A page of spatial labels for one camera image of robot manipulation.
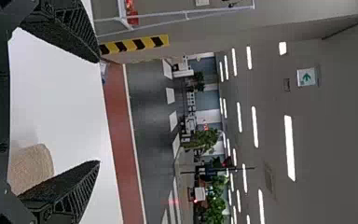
hazard stripe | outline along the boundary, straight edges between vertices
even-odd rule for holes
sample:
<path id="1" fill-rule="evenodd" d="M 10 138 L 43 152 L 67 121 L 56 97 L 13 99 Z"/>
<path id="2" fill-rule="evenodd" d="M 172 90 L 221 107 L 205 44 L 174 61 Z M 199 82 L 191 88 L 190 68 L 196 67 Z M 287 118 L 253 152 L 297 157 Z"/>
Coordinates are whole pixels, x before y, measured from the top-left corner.
<path id="1" fill-rule="evenodd" d="M 141 39 L 134 39 L 132 41 L 136 45 L 136 49 L 144 49 L 144 48 L 146 48 L 144 42 L 142 42 Z"/>
<path id="2" fill-rule="evenodd" d="M 123 42 L 116 42 L 115 45 L 117 46 L 119 52 L 127 51 Z"/>
<path id="3" fill-rule="evenodd" d="M 101 44 L 100 50 L 102 55 L 106 55 L 126 51 L 163 48 L 169 45 L 170 41 L 167 35 L 154 35 Z"/>
<path id="4" fill-rule="evenodd" d="M 158 36 L 152 37 L 152 41 L 153 43 L 155 43 L 155 48 L 159 48 L 164 45 L 164 43 L 162 43 L 162 40 Z"/>

gray floor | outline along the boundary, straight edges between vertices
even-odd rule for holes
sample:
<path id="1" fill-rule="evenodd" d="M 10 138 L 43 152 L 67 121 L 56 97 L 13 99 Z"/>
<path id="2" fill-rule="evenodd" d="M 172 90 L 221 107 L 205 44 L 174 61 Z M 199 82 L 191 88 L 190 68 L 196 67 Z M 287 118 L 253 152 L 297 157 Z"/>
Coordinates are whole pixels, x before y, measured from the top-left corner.
<path id="1" fill-rule="evenodd" d="M 172 142 L 178 133 L 178 126 L 171 132 L 169 115 L 178 104 L 167 105 L 165 88 L 173 88 L 173 82 L 164 76 L 161 60 L 127 64 L 127 77 L 146 219 L 159 224 L 166 209 L 169 214 Z"/>
<path id="2" fill-rule="evenodd" d="M 241 191 L 238 223 L 260 223 L 257 191 L 264 193 L 266 223 L 358 223 L 358 26 L 327 40 L 288 43 L 279 56 L 278 43 L 252 46 L 253 70 L 247 69 L 245 43 L 237 46 L 237 77 L 220 84 L 227 98 L 225 131 L 248 172 L 249 193 Z M 320 87 L 298 88 L 297 68 L 319 66 Z M 291 92 L 283 91 L 290 78 Z M 241 102 L 243 133 L 238 132 L 236 103 Z M 256 106 L 260 147 L 253 143 L 251 106 Z M 293 117 L 296 183 L 286 168 L 283 116 Z M 265 165 L 275 190 L 266 189 Z M 243 189 L 241 174 L 235 189 Z"/>

exit sign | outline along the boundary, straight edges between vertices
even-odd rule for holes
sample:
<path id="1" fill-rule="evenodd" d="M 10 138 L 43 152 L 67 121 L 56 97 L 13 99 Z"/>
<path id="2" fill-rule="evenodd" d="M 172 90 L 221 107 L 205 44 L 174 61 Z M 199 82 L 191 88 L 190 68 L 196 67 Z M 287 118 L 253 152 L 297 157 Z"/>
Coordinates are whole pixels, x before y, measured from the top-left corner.
<path id="1" fill-rule="evenodd" d="M 298 87 L 316 86 L 318 85 L 318 76 L 315 67 L 297 70 Z"/>

black metal frame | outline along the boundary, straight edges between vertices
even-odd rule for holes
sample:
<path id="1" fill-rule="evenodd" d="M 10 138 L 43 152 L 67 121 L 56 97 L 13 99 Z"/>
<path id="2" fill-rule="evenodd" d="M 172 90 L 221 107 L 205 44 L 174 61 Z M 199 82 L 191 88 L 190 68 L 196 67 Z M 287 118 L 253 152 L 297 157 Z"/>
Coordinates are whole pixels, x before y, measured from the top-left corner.
<path id="1" fill-rule="evenodd" d="M 16 197 L 16 195 L 11 192 L 10 185 L 7 183 L 7 167 L 10 145 L 10 71 L 7 41 L 11 38 L 12 32 L 21 25 L 25 18 L 28 17 L 27 21 L 32 22 L 33 17 L 29 17 L 29 15 L 31 15 L 31 13 L 33 13 L 34 10 L 38 7 L 39 10 L 41 10 L 41 7 L 51 7 L 51 5 L 43 4 L 43 6 L 41 6 L 39 5 L 39 0 L 0 0 L 0 223 L 78 223 L 87 206 L 87 202 L 90 198 L 90 194 L 95 183 L 96 174 L 98 174 L 98 162 L 94 162 L 92 165 L 90 165 L 90 163 L 85 163 L 75 168 L 76 171 L 80 171 L 81 169 L 85 169 L 85 167 L 88 167 L 88 171 L 83 172 L 83 178 L 78 179 L 77 182 L 73 182 L 70 187 L 66 186 L 66 192 L 61 192 L 60 195 L 55 195 L 55 199 L 57 200 L 57 202 L 49 200 L 47 200 L 46 202 L 39 202 L 36 199 L 37 197 L 35 198 L 35 200 L 27 198 L 26 201 L 22 202 L 18 197 Z M 90 42 L 93 41 L 90 35 L 86 37 L 90 40 Z M 98 61 L 99 52 L 97 54 L 95 52 L 91 53 L 91 56 L 92 57 L 86 55 L 85 57 L 92 58 L 93 61 Z M 75 175 L 76 171 L 57 177 L 70 178 L 70 175 Z M 36 188 L 42 189 L 43 186 L 46 185 L 61 185 L 62 187 L 63 183 L 57 182 L 57 179 L 59 178 L 55 177 L 55 182 L 54 180 L 49 181 L 48 183 L 42 184 L 42 187 L 36 186 Z M 76 195 L 74 200 L 78 200 L 79 198 L 82 199 L 82 206 L 77 206 L 77 203 L 73 202 L 77 206 L 76 211 L 71 213 L 68 213 L 68 211 L 63 211 L 62 213 L 60 213 L 57 212 L 55 209 L 50 208 L 51 206 L 55 206 L 57 203 L 61 203 L 60 200 L 63 200 L 66 196 L 69 197 L 69 195 L 72 195 L 71 193 Z M 55 217 L 54 219 L 50 219 L 49 216 L 47 216 L 47 218 L 41 217 L 39 216 L 41 213 L 39 214 L 37 211 L 34 210 L 34 207 L 36 205 L 43 205 L 46 207 L 46 209 L 51 211 L 51 213 L 57 212 L 60 213 L 62 216 L 57 217 L 56 214 L 52 214 L 54 216 L 51 217 Z"/>

rectangular ceiling light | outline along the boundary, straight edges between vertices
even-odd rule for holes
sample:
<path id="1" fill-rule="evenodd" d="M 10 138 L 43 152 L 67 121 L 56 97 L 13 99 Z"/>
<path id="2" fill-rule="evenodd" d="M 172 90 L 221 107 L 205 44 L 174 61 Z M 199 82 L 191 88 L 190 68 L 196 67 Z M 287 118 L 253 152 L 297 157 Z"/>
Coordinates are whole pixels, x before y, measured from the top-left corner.
<path id="1" fill-rule="evenodd" d="M 232 205 L 231 189 L 228 190 L 228 203 L 229 203 L 230 206 Z"/>
<path id="2" fill-rule="evenodd" d="M 223 108 L 225 110 L 225 119 L 227 119 L 227 104 L 226 104 L 226 98 L 223 98 Z"/>
<path id="3" fill-rule="evenodd" d="M 232 55 L 232 67 L 234 70 L 234 77 L 237 76 L 237 56 L 235 55 L 235 49 L 231 50 L 231 55 Z"/>
<path id="4" fill-rule="evenodd" d="M 279 54 L 284 55 L 287 53 L 287 44 L 286 42 L 280 42 L 279 43 Z"/>
<path id="5" fill-rule="evenodd" d="M 237 102 L 237 115 L 238 115 L 238 131 L 242 133 L 242 114 L 241 114 L 240 102 Z"/>
<path id="6" fill-rule="evenodd" d="M 241 212 L 241 195 L 240 195 L 240 191 L 237 190 L 237 206 L 238 206 L 238 212 Z"/>
<path id="7" fill-rule="evenodd" d="M 228 80 L 228 60 L 227 60 L 227 55 L 225 55 L 225 68 L 226 68 L 226 79 Z"/>
<path id="8" fill-rule="evenodd" d="M 253 123 L 253 126 L 254 126 L 254 143 L 255 143 L 255 147 L 258 147 L 257 114 L 256 114 L 254 106 L 252 106 L 252 123 Z"/>
<path id="9" fill-rule="evenodd" d="M 231 184 L 231 191 L 234 192 L 234 176 L 231 174 L 229 174 L 229 182 Z"/>
<path id="10" fill-rule="evenodd" d="M 258 208 L 260 209 L 260 224 L 266 224 L 266 218 L 264 217 L 264 198 L 261 189 L 258 190 Z"/>
<path id="11" fill-rule="evenodd" d="M 248 68 L 249 68 L 249 70 L 252 70 L 252 68 L 253 68 L 253 65 L 252 65 L 252 50 L 251 50 L 250 46 L 246 47 L 246 58 L 248 60 Z"/>
<path id="12" fill-rule="evenodd" d="M 235 208 L 235 205 L 232 206 L 232 213 L 234 216 L 234 223 L 237 224 L 237 209 Z"/>
<path id="13" fill-rule="evenodd" d="M 226 134 L 223 133 L 223 146 L 226 148 Z"/>
<path id="14" fill-rule="evenodd" d="M 223 74 L 223 64 L 222 64 L 222 62 L 219 63 L 219 66 L 220 66 L 220 81 L 224 82 L 225 77 L 224 77 L 224 74 Z"/>
<path id="15" fill-rule="evenodd" d="M 287 174 L 296 181 L 296 167 L 295 167 L 295 149 L 293 144 L 293 121 L 292 117 L 284 116 L 284 134 L 286 138 L 286 159 L 287 159 Z"/>
<path id="16" fill-rule="evenodd" d="M 242 164 L 242 178 L 243 178 L 243 190 L 245 193 L 248 193 L 248 180 L 246 177 L 246 165 L 245 163 Z"/>
<path id="17" fill-rule="evenodd" d="M 237 166 L 237 151 L 235 150 L 235 148 L 232 149 L 232 159 L 234 162 L 234 166 Z"/>
<path id="18" fill-rule="evenodd" d="M 231 156 L 231 148 L 229 148 L 229 139 L 227 139 L 227 154 Z"/>
<path id="19" fill-rule="evenodd" d="M 220 97 L 220 114 L 223 115 L 223 101 L 222 101 L 222 97 Z"/>

